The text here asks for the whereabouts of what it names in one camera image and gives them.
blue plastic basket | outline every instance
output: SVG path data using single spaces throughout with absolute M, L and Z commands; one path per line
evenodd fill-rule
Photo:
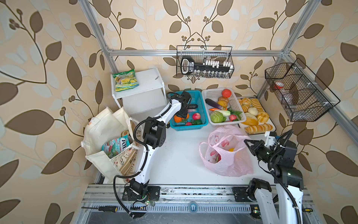
M 188 125 L 186 126 L 186 122 L 180 122 L 180 123 L 176 123 L 174 121 L 174 117 L 172 117 L 170 119 L 170 126 L 172 128 L 174 128 L 176 131 L 186 131 L 186 130 L 196 130 L 196 129 L 201 129 L 202 127 L 208 125 L 208 117 L 206 115 L 205 112 L 205 108 L 204 108 L 204 101 L 203 101 L 203 97 L 201 95 L 201 92 L 199 90 L 186 90 L 186 92 L 188 92 L 191 97 L 192 97 L 192 104 L 197 104 L 198 108 L 196 109 L 197 111 L 195 112 L 190 112 L 189 113 L 189 119 L 188 121 L 192 120 L 192 116 L 195 113 L 199 113 L 200 114 L 200 120 L 202 121 L 203 124 L 198 124 L 198 125 Z

orange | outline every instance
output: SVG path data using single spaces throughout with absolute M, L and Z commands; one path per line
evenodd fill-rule
M 174 121 L 175 121 L 175 123 L 179 123 L 179 122 L 182 121 L 182 118 L 180 118 L 180 117 L 174 115 Z

white table surface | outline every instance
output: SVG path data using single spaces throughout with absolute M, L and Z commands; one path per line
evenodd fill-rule
M 145 114 L 133 116 L 143 120 L 148 116 L 155 116 L 160 109 Z M 217 126 L 204 126 L 199 130 L 175 131 L 166 129 L 166 140 L 158 150 L 150 171 L 149 183 L 153 185 L 247 185 L 252 178 L 258 178 L 274 184 L 274 178 L 265 173 L 257 164 L 257 158 L 248 150 L 252 161 L 253 174 L 241 177 L 220 176 L 205 168 L 199 155 L 199 143 L 207 142 L 210 132 Z M 252 140 L 264 140 L 264 134 L 251 135 Z M 260 166 L 267 170 L 267 164 L 260 162 Z

wire basket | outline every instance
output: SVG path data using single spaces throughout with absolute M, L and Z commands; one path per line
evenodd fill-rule
M 304 63 L 296 60 L 272 66 L 265 70 L 265 79 L 290 121 L 316 121 L 340 99 L 309 67 L 301 65 Z M 314 81 L 303 73 L 303 68 L 312 72 Z
M 176 93 L 178 94 L 182 94 L 183 91 L 177 91 Z M 186 131 L 186 130 L 197 130 L 197 129 L 201 129 L 202 127 L 208 125 L 208 117 L 204 111 L 204 101 L 203 101 L 203 97 L 201 95 L 201 92 L 199 90 L 186 90 L 186 92 L 188 92 L 190 94 L 190 96 L 192 97 L 191 99 L 191 103 L 192 104 L 197 104 L 198 108 L 196 109 L 197 111 L 194 112 L 190 112 L 189 113 L 189 119 L 187 121 L 182 121 L 179 123 L 176 123 L 174 121 L 174 117 L 172 117 L 170 119 L 170 126 L 176 130 L 176 131 Z M 192 120 L 192 116 L 195 113 L 199 113 L 200 114 L 200 120 L 202 121 L 203 124 L 197 124 L 197 125 L 188 125 L 186 126 L 186 122 L 189 122 Z
M 229 46 L 179 45 L 176 47 L 176 73 L 188 78 L 231 78 L 235 69 L 231 50 Z

black wire basket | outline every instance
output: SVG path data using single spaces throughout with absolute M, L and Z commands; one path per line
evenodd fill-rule
M 234 64 L 229 46 L 176 47 L 176 73 L 190 77 L 231 78 Z
M 265 79 L 290 121 L 316 121 L 340 99 L 304 62 L 297 60 L 300 59 L 267 68 Z M 303 73 L 303 68 L 309 69 L 314 80 Z

